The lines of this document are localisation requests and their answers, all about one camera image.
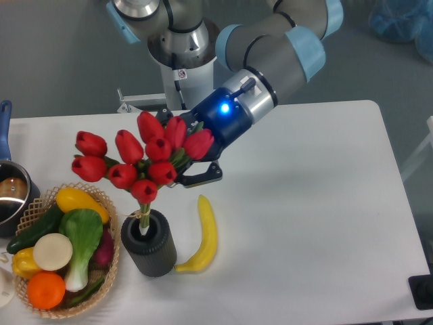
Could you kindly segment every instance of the silver pot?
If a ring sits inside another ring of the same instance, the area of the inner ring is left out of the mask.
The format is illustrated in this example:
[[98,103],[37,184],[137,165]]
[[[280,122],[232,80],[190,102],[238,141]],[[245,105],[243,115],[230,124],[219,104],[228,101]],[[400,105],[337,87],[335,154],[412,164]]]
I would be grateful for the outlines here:
[[15,235],[28,205],[41,194],[30,175],[11,161],[8,144],[12,103],[0,105],[0,237]]

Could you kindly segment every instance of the metal bracket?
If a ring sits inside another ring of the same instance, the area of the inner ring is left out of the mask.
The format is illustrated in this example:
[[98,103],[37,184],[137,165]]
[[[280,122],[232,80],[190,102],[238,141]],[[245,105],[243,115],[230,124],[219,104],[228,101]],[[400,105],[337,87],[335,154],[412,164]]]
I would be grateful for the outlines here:
[[119,96],[120,108],[117,110],[119,113],[141,112],[135,106],[163,106],[166,104],[165,93],[155,93],[152,95],[134,95],[123,96],[120,88],[117,89]]
[[214,181],[219,181],[223,178],[223,170],[218,165],[218,161],[212,161],[208,170],[202,174],[186,176],[180,175],[176,179],[176,183],[182,184],[186,188],[200,186]]
[[156,118],[160,121],[162,126],[165,126],[172,117],[173,113],[168,108],[160,108],[156,113]]

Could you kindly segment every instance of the red tulip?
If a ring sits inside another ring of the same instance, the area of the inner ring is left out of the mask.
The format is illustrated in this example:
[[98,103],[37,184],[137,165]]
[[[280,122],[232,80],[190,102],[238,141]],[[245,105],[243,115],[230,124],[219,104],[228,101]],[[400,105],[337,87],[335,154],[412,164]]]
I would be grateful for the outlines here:
[[160,121],[145,110],[138,116],[137,124],[141,139],[145,144],[153,137],[164,137],[164,128]]
[[187,125],[180,117],[172,117],[167,123],[165,129],[165,138],[170,142],[173,151],[179,149],[187,137]]
[[158,185],[167,185],[172,183],[177,173],[173,165],[168,161],[155,162],[149,166],[148,170],[150,178]]
[[72,162],[72,171],[85,181],[99,181],[107,173],[105,161],[100,157],[77,157]]
[[208,153],[213,143],[214,137],[212,136],[212,132],[209,129],[203,129],[187,137],[183,147],[191,159],[200,160]]
[[114,141],[116,142],[120,157],[122,157],[122,160],[126,164],[134,165],[143,158],[144,149],[131,132],[120,130]]
[[146,154],[152,161],[168,160],[171,156],[170,143],[163,137],[154,137],[146,144]]
[[156,184],[148,179],[136,181],[131,188],[131,194],[140,204],[149,204],[155,200],[157,193]]
[[107,154],[106,141],[100,136],[86,131],[79,131],[76,134],[76,147],[85,156],[102,158]]
[[108,171],[108,178],[114,186],[125,190],[134,184],[134,181],[137,179],[137,170],[133,165],[114,165]]

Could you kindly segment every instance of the bok choy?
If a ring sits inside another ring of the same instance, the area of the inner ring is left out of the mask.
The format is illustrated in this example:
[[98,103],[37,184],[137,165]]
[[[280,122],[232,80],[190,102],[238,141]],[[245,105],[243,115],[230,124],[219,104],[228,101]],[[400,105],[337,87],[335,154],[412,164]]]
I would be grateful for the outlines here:
[[102,236],[102,220],[91,209],[75,209],[66,213],[59,231],[72,243],[72,258],[65,276],[66,290],[76,292],[86,287],[89,260]]

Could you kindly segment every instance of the black vase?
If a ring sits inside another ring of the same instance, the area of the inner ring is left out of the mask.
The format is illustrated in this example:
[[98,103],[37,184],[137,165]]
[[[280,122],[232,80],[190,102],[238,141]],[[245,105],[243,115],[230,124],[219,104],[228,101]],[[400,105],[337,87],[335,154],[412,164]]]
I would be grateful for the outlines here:
[[170,226],[165,216],[150,210],[150,225],[146,235],[139,230],[140,220],[127,218],[120,236],[139,271],[145,276],[163,276],[175,266],[177,252]]

